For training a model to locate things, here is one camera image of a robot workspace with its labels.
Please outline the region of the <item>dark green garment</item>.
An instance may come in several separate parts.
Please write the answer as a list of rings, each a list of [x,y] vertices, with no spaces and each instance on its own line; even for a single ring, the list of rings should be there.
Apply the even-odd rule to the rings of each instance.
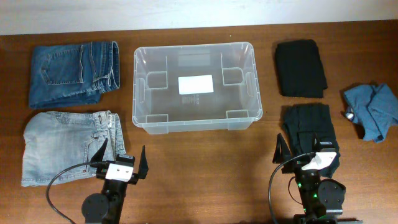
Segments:
[[[322,142],[332,143],[337,151],[340,150],[328,105],[313,103],[287,106],[282,117],[282,127],[288,135],[294,156],[312,152],[314,136]]]

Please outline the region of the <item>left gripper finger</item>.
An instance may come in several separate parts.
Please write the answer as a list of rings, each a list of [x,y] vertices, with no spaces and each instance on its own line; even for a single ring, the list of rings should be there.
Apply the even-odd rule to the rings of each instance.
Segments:
[[[149,171],[149,166],[146,159],[146,147],[142,147],[141,158],[137,176],[139,179],[145,179]]]
[[[98,149],[98,151],[94,154],[94,156],[91,158],[90,162],[102,162],[104,153],[106,151],[106,147],[108,144],[108,139],[104,140],[104,143],[102,146]]]

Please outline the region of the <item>blue shirt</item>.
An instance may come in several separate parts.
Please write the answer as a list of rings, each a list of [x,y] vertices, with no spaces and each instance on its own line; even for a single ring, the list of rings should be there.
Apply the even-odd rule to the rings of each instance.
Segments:
[[[397,125],[397,98],[385,83],[359,85],[343,95],[345,117],[364,128],[365,141],[383,142],[389,128]]]

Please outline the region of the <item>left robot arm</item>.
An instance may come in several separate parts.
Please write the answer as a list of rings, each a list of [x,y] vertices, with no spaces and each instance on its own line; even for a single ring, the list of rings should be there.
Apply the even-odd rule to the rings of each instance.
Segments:
[[[127,186],[145,179],[149,171],[145,148],[141,152],[138,171],[134,172],[133,156],[118,154],[113,161],[103,160],[107,143],[104,141],[90,160],[90,166],[96,168],[96,178],[104,184],[100,193],[89,195],[81,206],[85,223],[119,223]]]

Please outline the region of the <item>clear plastic storage bin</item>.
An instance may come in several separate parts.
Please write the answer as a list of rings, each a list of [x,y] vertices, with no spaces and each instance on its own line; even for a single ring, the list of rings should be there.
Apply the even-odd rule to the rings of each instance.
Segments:
[[[249,42],[135,50],[132,123],[147,133],[244,130],[262,115]]]

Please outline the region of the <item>black garment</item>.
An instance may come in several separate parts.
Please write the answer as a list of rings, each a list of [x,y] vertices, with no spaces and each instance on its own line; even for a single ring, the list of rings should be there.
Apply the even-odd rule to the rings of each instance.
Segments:
[[[277,44],[275,65],[281,95],[323,98],[328,88],[317,43],[312,39]]]

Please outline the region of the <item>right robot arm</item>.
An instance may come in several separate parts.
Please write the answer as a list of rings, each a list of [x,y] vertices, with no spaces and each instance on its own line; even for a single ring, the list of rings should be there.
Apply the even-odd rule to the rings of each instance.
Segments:
[[[337,223],[338,216],[343,213],[346,187],[333,179],[322,180],[320,175],[320,171],[329,167],[336,156],[334,145],[320,141],[317,136],[313,137],[310,152],[293,156],[283,136],[278,134],[272,160],[278,166],[271,174],[267,195],[271,196],[272,181],[278,170],[293,174],[303,207],[303,213],[294,215],[293,222]]]

